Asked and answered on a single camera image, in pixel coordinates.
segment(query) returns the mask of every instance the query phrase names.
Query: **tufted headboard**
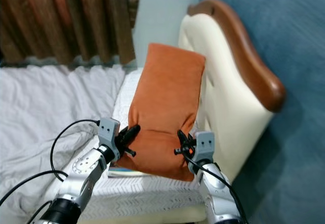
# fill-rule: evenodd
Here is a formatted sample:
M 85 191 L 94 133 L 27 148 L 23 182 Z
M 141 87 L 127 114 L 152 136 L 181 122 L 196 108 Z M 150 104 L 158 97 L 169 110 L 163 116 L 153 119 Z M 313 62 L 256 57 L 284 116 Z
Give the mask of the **tufted headboard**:
M 232 182 L 285 99 L 236 13 L 218 0 L 188 8 L 179 47 L 206 57 L 197 124 L 215 133 L 214 160 Z

